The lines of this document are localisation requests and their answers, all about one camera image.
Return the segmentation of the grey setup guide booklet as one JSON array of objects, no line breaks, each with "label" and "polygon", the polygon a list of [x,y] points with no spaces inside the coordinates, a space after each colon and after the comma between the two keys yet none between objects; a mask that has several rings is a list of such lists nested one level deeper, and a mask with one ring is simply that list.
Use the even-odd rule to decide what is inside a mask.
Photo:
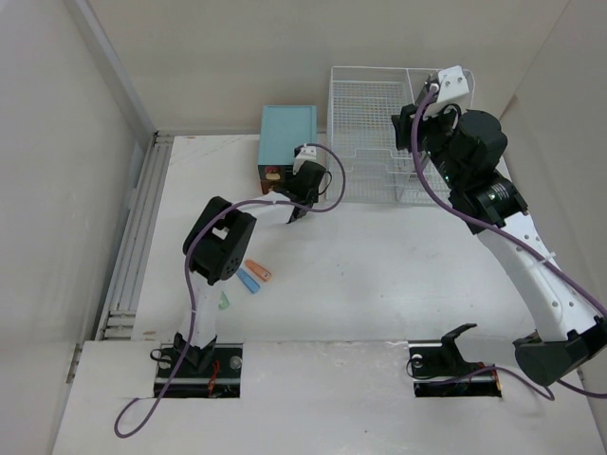
[{"label": "grey setup guide booklet", "polygon": [[438,73],[431,73],[424,81],[421,90],[416,98],[416,103],[420,104],[428,95],[431,102],[435,102],[440,91],[440,81]]}]

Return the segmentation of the green chalk stick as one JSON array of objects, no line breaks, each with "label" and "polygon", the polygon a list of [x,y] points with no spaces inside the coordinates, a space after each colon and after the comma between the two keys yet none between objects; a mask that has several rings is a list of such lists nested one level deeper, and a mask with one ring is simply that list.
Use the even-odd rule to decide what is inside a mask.
[{"label": "green chalk stick", "polygon": [[224,292],[220,293],[220,301],[218,304],[218,308],[223,311],[226,310],[230,307],[230,301],[227,297],[227,295]]}]

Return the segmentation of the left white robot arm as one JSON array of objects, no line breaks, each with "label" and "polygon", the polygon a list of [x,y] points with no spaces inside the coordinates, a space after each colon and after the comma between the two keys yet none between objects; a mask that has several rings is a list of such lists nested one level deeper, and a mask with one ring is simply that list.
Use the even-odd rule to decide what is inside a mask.
[{"label": "left white robot arm", "polygon": [[212,364],[223,282],[245,259],[256,227],[286,225],[313,210],[327,170],[305,161],[295,175],[267,194],[239,203],[215,196],[184,241],[184,275],[190,298],[173,342],[180,368],[199,376]]}]

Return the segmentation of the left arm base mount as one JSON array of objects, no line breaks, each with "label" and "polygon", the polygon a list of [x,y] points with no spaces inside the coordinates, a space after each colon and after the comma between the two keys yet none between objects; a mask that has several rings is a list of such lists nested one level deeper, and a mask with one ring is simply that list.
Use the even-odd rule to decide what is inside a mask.
[{"label": "left arm base mount", "polygon": [[[202,361],[202,370],[184,360],[163,397],[239,398],[243,348],[242,344],[216,345],[210,359]],[[178,352],[172,346],[163,346],[152,350],[150,357],[156,363],[154,397],[159,397],[177,362]]]}]

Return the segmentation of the orange chalk stick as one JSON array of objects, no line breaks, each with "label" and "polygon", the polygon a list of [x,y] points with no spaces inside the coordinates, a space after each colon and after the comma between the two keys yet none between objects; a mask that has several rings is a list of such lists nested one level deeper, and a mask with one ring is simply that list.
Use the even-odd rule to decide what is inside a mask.
[{"label": "orange chalk stick", "polygon": [[256,263],[252,259],[246,259],[245,266],[262,282],[268,282],[272,278],[272,274],[266,268]]}]

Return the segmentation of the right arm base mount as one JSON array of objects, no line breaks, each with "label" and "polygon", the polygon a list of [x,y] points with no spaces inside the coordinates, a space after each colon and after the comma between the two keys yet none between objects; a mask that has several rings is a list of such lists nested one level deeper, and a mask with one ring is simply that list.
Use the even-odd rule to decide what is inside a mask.
[{"label": "right arm base mount", "polygon": [[487,365],[466,361],[456,345],[456,339],[474,327],[475,323],[466,323],[439,339],[408,342],[406,372],[413,380],[415,398],[502,397],[497,373],[472,375]]}]

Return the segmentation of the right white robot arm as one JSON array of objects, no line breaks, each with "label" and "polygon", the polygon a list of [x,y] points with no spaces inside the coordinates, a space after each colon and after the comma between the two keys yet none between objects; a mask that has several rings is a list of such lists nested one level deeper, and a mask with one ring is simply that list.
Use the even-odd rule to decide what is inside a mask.
[{"label": "right white robot arm", "polygon": [[519,369],[548,387],[606,347],[606,307],[557,265],[516,186],[497,170],[507,137],[500,121],[449,104],[432,116],[409,104],[391,117],[395,146],[417,173],[428,158],[447,184],[443,209],[463,220],[502,266],[530,312],[533,334],[514,341]]}]

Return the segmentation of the blue chalk stick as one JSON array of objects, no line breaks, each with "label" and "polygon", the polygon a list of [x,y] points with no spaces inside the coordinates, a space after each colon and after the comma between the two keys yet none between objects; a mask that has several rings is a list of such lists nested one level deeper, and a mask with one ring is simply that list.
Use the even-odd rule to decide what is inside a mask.
[{"label": "blue chalk stick", "polygon": [[245,269],[239,268],[236,271],[236,276],[251,294],[256,294],[260,291],[261,285]]}]

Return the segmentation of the teal mini drawer chest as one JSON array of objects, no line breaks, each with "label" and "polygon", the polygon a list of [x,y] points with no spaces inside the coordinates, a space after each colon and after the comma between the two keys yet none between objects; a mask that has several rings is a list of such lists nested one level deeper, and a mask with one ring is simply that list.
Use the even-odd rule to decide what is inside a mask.
[{"label": "teal mini drawer chest", "polygon": [[[317,107],[312,105],[265,105],[262,110],[257,169],[263,194],[293,175],[294,150],[317,139]],[[281,169],[266,174],[265,167]]]}]

